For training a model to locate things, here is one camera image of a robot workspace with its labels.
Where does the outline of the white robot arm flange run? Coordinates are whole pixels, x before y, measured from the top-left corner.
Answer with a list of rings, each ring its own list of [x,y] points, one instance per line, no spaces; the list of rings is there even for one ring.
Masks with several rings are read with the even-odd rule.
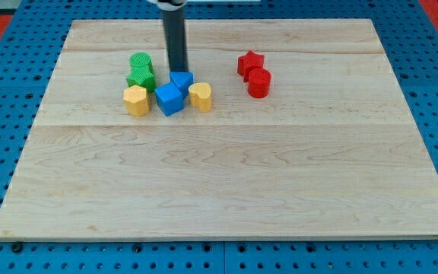
[[[151,4],[156,5],[162,11],[176,11],[184,7],[186,0],[147,0]]]

